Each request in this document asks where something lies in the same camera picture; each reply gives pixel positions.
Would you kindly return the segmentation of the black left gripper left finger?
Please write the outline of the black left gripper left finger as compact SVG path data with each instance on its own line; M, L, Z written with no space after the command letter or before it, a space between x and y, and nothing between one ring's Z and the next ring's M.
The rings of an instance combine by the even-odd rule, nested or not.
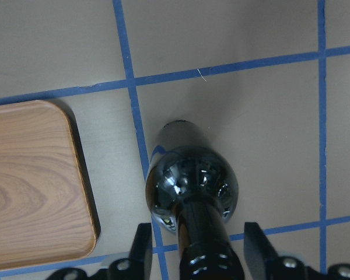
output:
M152 269L152 224L140 223L129 252L130 279L150 279Z

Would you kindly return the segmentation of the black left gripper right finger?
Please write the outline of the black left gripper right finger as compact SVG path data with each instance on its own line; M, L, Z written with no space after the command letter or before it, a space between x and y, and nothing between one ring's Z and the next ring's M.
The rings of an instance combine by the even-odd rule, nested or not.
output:
M244 224L244 258L252 279L270 279L272 264L279 257L257 222Z

